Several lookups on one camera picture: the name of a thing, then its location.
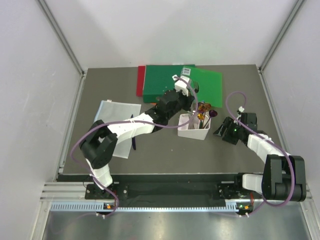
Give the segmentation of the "black iridescent spoon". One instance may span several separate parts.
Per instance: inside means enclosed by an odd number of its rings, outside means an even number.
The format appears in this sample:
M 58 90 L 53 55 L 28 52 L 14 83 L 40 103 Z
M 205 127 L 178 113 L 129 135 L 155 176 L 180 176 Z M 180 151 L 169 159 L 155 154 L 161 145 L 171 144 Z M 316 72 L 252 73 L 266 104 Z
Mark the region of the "black iridescent spoon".
M 211 118 L 214 118 L 218 115 L 218 113 L 214 110 L 214 109 L 211 109 L 209 110 L 208 112 L 208 120 L 207 122 L 203 125 L 203 128 L 206 129 L 207 128 L 207 125 L 209 124 Z

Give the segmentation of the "copper spoon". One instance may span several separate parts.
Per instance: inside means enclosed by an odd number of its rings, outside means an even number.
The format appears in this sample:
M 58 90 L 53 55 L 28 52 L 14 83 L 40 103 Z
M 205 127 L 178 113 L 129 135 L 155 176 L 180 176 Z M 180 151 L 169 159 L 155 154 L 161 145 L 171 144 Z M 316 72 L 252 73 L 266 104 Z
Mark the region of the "copper spoon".
M 211 109 L 211 107 L 212 106 L 209 103 L 200 104 L 198 106 L 198 111 L 202 113 L 208 112 Z

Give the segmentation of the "iridescent spoon pink bowl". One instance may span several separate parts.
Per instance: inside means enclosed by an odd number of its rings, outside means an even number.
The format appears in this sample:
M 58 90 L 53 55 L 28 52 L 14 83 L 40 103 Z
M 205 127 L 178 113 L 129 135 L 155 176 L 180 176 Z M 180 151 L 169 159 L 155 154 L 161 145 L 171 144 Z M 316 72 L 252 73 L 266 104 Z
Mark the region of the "iridescent spoon pink bowl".
M 199 119 L 198 128 L 202 129 L 203 128 L 203 123 L 204 123 L 204 120 L 205 120 L 205 116 L 202 113 L 199 113 L 197 115 L 197 118 Z

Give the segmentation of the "white divided plastic container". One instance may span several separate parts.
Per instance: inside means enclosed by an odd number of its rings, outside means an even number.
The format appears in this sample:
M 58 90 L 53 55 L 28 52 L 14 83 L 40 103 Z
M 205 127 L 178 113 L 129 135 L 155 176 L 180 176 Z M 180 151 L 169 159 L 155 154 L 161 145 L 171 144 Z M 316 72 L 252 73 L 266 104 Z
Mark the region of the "white divided plastic container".
M 205 140 L 211 128 L 211 119 L 208 114 L 205 115 L 203 128 L 200 128 L 200 120 L 195 117 L 188 124 L 177 129 L 177 135 L 183 138 Z

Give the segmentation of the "dark blue table knife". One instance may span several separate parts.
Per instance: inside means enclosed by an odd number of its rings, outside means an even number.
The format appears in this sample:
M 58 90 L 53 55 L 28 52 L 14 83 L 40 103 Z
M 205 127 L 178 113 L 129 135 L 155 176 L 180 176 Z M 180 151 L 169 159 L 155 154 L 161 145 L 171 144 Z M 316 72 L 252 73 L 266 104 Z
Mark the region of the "dark blue table knife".
M 132 148 L 133 148 L 133 150 L 137 150 L 137 145 L 136 145 L 136 138 L 135 137 L 133 137 L 132 139 L 131 139 L 131 145 L 132 145 Z

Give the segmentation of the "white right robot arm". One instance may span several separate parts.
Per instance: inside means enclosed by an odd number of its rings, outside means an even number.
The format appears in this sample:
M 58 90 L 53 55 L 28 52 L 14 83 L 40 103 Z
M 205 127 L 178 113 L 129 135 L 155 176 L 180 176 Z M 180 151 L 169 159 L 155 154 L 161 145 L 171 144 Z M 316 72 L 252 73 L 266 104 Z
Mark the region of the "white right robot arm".
M 245 198 L 252 191 L 266 200 L 286 201 L 294 182 L 290 200 L 304 201 L 307 196 L 304 159 L 279 150 L 264 131 L 258 130 L 255 113 L 244 112 L 244 108 L 240 107 L 237 114 L 237 120 L 226 117 L 213 134 L 232 145 L 242 142 L 262 160 L 264 169 L 262 174 L 237 174 L 234 194 Z

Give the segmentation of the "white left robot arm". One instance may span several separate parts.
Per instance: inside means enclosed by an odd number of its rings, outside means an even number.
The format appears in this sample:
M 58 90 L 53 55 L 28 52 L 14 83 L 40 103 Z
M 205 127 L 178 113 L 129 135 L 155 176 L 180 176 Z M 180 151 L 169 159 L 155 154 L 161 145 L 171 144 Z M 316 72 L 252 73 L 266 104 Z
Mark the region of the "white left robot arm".
M 97 120 L 77 143 L 89 166 L 96 192 L 102 198 L 109 198 L 114 191 L 109 162 L 117 144 L 168 128 L 174 115 L 181 110 L 190 111 L 197 100 L 199 87 L 192 87 L 189 77 L 174 75 L 172 78 L 174 88 L 165 91 L 152 108 L 124 121 Z

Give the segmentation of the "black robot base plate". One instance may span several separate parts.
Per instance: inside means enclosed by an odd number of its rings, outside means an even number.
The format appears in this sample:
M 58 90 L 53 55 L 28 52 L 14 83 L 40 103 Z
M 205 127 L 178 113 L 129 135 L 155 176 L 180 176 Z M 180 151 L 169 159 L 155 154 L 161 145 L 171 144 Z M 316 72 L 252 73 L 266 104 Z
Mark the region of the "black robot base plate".
M 120 201 L 139 200 L 146 197 L 161 198 L 195 197 L 209 200 L 230 200 L 233 198 L 248 198 L 250 191 L 238 191 L 230 182 L 210 181 L 151 181 L 130 182 L 122 181 L 112 183 L 107 189 L 100 188 L 96 184 L 88 184 L 85 199 L 106 200 L 115 194 Z

